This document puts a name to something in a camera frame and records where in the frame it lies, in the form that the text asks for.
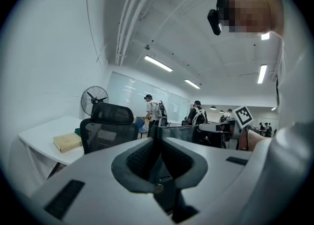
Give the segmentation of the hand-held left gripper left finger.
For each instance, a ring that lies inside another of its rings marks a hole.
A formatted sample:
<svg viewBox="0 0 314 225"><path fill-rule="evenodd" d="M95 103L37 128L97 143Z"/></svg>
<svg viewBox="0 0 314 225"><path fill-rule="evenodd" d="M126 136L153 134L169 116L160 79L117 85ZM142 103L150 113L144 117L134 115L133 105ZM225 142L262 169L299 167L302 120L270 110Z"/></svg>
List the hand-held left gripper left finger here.
<svg viewBox="0 0 314 225"><path fill-rule="evenodd" d="M85 183L64 215L68 225L172 225L153 194L132 193L113 176L114 158L148 139L89 153L49 178L31 199L45 208L71 180Z"/></svg>

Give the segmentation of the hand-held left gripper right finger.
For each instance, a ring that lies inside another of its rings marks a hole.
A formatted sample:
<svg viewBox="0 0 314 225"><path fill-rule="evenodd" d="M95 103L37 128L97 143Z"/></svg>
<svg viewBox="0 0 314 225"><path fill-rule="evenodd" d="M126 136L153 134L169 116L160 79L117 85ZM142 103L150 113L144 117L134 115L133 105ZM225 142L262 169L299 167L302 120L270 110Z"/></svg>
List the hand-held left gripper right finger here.
<svg viewBox="0 0 314 225"><path fill-rule="evenodd" d="M236 217L252 191L245 177L253 153L162 140L162 158L175 179L174 216Z"/></svg>

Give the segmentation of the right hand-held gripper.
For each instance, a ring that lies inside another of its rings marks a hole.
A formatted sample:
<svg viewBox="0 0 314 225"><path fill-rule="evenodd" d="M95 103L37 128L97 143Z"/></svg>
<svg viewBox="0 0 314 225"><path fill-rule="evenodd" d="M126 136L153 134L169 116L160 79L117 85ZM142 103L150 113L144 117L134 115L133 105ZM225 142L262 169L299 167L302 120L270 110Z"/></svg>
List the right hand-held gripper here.
<svg viewBox="0 0 314 225"><path fill-rule="evenodd" d="M248 150L249 149L249 124L253 117L246 106L241 106L232 111L230 116L224 116L219 124L204 123L198 125L200 132L213 132L215 134L215 147Z"/></svg>

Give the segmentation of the black mesh office chair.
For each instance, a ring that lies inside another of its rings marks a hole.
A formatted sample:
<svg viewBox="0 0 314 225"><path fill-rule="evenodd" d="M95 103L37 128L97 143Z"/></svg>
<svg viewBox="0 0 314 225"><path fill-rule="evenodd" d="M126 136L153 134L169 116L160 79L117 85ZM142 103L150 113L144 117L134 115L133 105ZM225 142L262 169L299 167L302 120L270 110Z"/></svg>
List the black mesh office chair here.
<svg viewBox="0 0 314 225"><path fill-rule="evenodd" d="M80 123L84 154L136 140L138 132L132 111L109 103L99 103L92 116Z"/></svg>

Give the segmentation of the person's right forearm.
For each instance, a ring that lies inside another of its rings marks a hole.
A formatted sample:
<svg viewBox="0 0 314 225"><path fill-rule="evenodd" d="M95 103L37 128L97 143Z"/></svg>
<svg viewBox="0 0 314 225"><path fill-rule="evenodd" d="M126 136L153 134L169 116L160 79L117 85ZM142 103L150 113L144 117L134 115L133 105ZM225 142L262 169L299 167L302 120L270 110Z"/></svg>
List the person's right forearm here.
<svg viewBox="0 0 314 225"><path fill-rule="evenodd" d="M248 132L243 130L239 139L239 150L254 151L258 142L268 140L269 138L263 137L252 130L248 130Z"/></svg>

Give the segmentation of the blue plastic chair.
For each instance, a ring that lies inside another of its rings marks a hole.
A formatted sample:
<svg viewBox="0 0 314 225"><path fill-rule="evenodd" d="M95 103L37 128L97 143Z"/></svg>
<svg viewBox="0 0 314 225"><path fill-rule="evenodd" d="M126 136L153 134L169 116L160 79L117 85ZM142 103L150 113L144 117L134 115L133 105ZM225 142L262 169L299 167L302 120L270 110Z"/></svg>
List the blue plastic chair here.
<svg viewBox="0 0 314 225"><path fill-rule="evenodd" d="M140 134L140 138L142 138L143 134L147 134L148 133L148 130L147 130L146 126L145 126L145 122L142 120L141 117L137 116L135 118L135 124L138 127L138 132Z"/></svg>

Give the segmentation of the long ceiling light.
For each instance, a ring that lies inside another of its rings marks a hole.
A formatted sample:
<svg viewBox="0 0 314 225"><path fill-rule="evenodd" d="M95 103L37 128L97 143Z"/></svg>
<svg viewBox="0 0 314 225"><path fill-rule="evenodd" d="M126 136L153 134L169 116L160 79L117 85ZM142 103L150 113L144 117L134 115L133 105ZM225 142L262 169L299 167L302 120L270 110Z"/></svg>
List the long ceiling light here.
<svg viewBox="0 0 314 225"><path fill-rule="evenodd" d="M152 58L150 56L145 56L144 59L146 61L148 61L148 62L150 62L150 63L152 63L152 64L154 64L154 65L156 65L156 66L158 66L158 67L160 67L160 68L162 68L164 70L166 70L167 72L172 72L173 71L172 68L166 66L165 64L159 62L158 60L156 60L156 59L154 59L154 58Z"/></svg>
<svg viewBox="0 0 314 225"><path fill-rule="evenodd" d="M195 83L193 83L192 81L190 81L189 79L185 79L185 82L189 85L191 85L192 87L196 88L196 89L200 89L200 87L198 85L196 85Z"/></svg>
<svg viewBox="0 0 314 225"><path fill-rule="evenodd" d="M267 71L267 65L266 64L261 65L257 84L263 83L266 71Z"/></svg>

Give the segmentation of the tan flat cardboard box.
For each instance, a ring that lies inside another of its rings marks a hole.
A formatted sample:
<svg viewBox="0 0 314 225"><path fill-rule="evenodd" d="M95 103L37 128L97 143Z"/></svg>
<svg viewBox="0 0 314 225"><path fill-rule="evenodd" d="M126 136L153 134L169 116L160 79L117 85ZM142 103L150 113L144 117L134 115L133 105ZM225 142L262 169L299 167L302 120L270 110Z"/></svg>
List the tan flat cardboard box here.
<svg viewBox="0 0 314 225"><path fill-rule="evenodd" d="M82 146L81 137L76 133L53 137L53 143L61 153L65 153Z"/></svg>

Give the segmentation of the person's beige shirt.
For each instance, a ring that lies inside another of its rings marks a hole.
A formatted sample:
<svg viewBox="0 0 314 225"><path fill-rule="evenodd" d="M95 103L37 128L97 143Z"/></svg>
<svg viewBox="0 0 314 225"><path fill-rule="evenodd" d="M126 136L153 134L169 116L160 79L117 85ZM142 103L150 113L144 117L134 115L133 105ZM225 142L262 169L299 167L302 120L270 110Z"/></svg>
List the person's beige shirt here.
<svg viewBox="0 0 314 225"><path fill-rule="evenodd" d="M314 38L293 0L282 0L279 128L238 225L314 225Z"/></svg>

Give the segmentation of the white desk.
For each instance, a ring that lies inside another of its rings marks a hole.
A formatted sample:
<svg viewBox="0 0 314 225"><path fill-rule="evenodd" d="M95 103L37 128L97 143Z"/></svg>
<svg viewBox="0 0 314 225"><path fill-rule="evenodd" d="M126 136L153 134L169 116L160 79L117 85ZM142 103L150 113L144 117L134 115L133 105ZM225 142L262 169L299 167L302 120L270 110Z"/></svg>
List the white desk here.
<svg viewBox="0 0 314 225"><path fill-rule="evenodd" d="M45 181L48 177L40 172L33 159L32 151L51 159L54 165L60 163L69 165L84 155L83 148L77 147L61 153L53 143L53 137L73 133L79 127L81 120L72 116L64 116L53 121L38 125L18 134L18 138L26 145L26 151L36 178Z"/></svg>

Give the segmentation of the black floor fan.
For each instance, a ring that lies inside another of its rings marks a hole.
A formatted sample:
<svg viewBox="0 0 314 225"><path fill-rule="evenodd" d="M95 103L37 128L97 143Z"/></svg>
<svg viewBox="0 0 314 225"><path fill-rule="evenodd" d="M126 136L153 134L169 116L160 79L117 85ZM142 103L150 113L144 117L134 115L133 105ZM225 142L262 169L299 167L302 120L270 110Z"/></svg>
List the black floor fan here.
<svg viewBox="0 0 314 225"><path fill-rule="evenodd" d="M81 96L81 108L89 116L92 116L100 103L108 103L108 94L100 86L89 87Z"/></svg>

